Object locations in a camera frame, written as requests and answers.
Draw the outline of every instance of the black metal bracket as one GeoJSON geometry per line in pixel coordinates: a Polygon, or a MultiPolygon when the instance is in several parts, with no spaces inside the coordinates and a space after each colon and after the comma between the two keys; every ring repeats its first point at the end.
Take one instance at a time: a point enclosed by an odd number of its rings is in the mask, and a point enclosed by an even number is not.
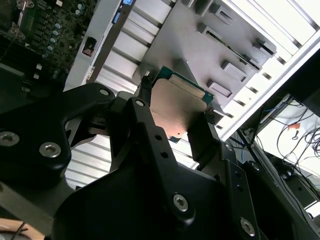
{"type": "Polygon", "coordinates": [[[1,115],[0,180],[30,188],[59,182],[71,159],[65,125],[108,107],[115,95],[92,83],[1,115]]]}
{"type": "Polygon", "coordinates": [[[239,166],[235,151],[219,140],[204,114],[188,130],[188,139],[193,159],[199,162],[198,170],[226,187],[232,222],[242,239],[260,239],[246,172],[239,166]]]}

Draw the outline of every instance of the electronic component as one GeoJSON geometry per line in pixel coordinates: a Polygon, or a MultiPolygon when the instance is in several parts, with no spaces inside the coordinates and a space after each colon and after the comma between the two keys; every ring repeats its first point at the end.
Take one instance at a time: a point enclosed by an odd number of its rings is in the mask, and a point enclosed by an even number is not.
{"type": "MultiPolygon", "coordinates": [[[[33,7],[23,9],[23,17],[19,20],[22,9],[17,8],[17,0],[0,1],[0,30],[3,30],[0,31],[0,37],[12,41],[14,36],[9,31],[12,26],[16,26],[19,37],[14,41],[14,45],[23,47],[27,53],[36,54],[34,59],[37,61],[33,62],[32,58],[28,61],[35,66],[42,66],[41,72],[37,72],[38,76],[35,78],[34,72],[30,73],[30,80],[54,79],[54,83],[63,86],[73,66],[77,48],[90,24],[97,0],[72,0],[65,3],[59,0],[35,0],[32,3],[33,7]]],[[[85,52],[91,55],[94,47],[95,43],[89,41],[85,52]]],[[[18,55],[12,59],[12,62],[8,61],[10,67],[21,65],[18,55]]]]}
{"type": "Polygon", "coordinates": [[[41,25],[41,24],[38,24],[38,25],[36,26],[36,28],[37,28],[38,30],[40,30],[40,31],[43,31],[43,30],[45,29],[45,26],[43,26],[43,25],[41,25]]]}
{"type": "Polygon", "coordinates": [[[42,32],[42,31],[39,31],[39,30],[35,30],[35,32],[34,32],[35,35],[39,35],[39,36],[41,36],[42,33],[43,33],[43,32],[42,32]]]}
{"type": "Polygon", "coordinates": [[[61,29],[62,26],[61,26],[59,23],[56,23],[56,24],[54,25],[54,28],[55,28],[55,29],[61,29]]]}
{"type": "Polygon", "coordinates": [[[58,35],[59,35],[59,32],[58,32],[57,30],[54,30],[54,31],[52,31],[52,35],[58,36],[58,35]]]}
{"type": "Polygon", "coordinates": [[[35,36],[33,37],[33,40],[35,40],[35,41],[37,41],[37,42],[40,42],[41,37],[35,35],[35,36]]]}
{"type": "Polygon", "coordinates": [[[0,2],[0,30],[8,31],[13,22],[16,1],[2,0],[0,2]]]}

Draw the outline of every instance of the green circuit board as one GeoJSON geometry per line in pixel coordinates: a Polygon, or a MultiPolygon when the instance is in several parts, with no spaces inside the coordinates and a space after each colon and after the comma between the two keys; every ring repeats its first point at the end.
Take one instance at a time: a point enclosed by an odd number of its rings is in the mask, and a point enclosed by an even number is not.
{"type": "Polygon", "coordinates": [[[10,30],[0,30],[0,35],[15,38],[15,43],[40,55],[41,72],[46,78],[66,78],[94,14],[97,0],[26,1],[28,4],[25,9],[20,9],[23,17],[19,20],[18,37],[13,36],[10,30]]]}

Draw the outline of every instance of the capacitor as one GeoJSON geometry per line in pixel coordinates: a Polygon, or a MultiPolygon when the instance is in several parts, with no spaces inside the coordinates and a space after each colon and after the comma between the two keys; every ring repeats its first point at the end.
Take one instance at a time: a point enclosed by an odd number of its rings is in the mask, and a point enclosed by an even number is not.
{"type": "Polygon", "coordinates": [[[52,34],[55,35],[55,36],[58,36],[58,35],[59,35],[59,32],[56,31],[56,30],[53,30],[53,31],[52,31],[52,34]]]}
{"type": "Polygon", "coordinates": [[[48,49],[49,51],[52,51],[54,47],[50,45],[50,46],[47,46],[46,49],[48,49]]]}
{"type": "Polygon", "coordinates": [[[50,38],[50,40],[49,40],[49,41],[50,41],[50,43],[53,43],[53,44],[55,44],[55,43],[57,42],[57,40],[56,40],[55,38],[53,38],[53,37],[52,37],[52,38],[50,38]]]}
{"type": "Polygon", "coordinates": [[[79,10],[84,10],[85,9],[85,5],[83,3],[79,3],[78,4],[78,9],[79,10]]]}
{"type": "Polygon", "coordinates": [[[54,25],[54,27],[55,27],[56,29],[61,29],[61,28],[62,28],[61,24],[59,24],[59,23],[56,23],[56,24],[54,25]]]}
{"type": "Polygon", "coordinates": [[[81,15],[82,14],[82,11],[81,10],[79,10],[79,9],[77,9],[77,10],[75,10],[75,15],[77,15],[77,16],[79,16],[79,15],[81,15]]]}

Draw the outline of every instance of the rectangular slot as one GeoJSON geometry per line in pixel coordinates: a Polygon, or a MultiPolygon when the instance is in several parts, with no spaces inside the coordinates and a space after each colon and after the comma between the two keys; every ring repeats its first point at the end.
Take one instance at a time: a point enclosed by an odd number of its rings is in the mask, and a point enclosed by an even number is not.
{"type": "Polygon", "coordinates": [[[195,12],[203,17],[209,10],[214,0],[198,0],[195,3],[195,12]]]}
{"type": "Polygon", "coordinates": [[[188,8],[191,8],[192,4],[195,2],[195,0],[182,0],[182,3],[186,5],[188,8]]]}
{"type": "Polygon", "coordinates": [[[269,56],[270,58],[276,54],[276,49],[271,49],[270,44],[261,39],[257,39],[256,43],[253,46],[257,48],[265,56],[269,56]]]}
{"type": "Polygon", "coordinates": [[[214,82],[213,80],[209,80],[206,84],[206,86],[215,91],[218,92],[219,94],[225,96],[227,99],[232,97],[232,92],[226,89],[225,87],[221,86],[220,84],[214,82]]]}
{"type": "Polygon", "coordinates": [[[203,34],[204,36],[206,36],[207,38],[209,38],[212,41],[224,44],[221,41],[222,37],[218,33],[216,33],[215,31],[213,31],[210,27],[208,27],[207,25],[205,25],[203,23],[199,24],[198,32],[200,32],[201,34],[203,34]]]}
{"type": "Polygon", "coordinates": [[[225,61],[221,68],[228,73],[230,76],[234,77],[235,79],[239,80],[240,82],[243,82],[247,79],[247,75],[245,72],[237,68],[232,63],[225,61]]]}
{"type": "Polygon", "coordinates": [[[258,65],[255,65],[253,62],[248,61],[245,57],[243,57],[240,53],[236,52],[232,47],[227,45],[225,42],[222,41],[222,37],[216,33],[214,30],[212,30],[210,27],[207,25],[200,23],[198,25],[197,31],[204,35],[206,38],[210,39],[213,42],[218,42],[222,46],[224,46],[226,49],[228,49],[230,52],[235,54],[245,65],[248,67],[252,68],[256,72],[260,71],[260,67],[258,65]]]}
{"type": "Polygon", "coordinates": [[[228,11],[219,4],[213,5],[212,13],[227,25],[231,25],[234,22],[234,19],[230,16],[228,11]]]}

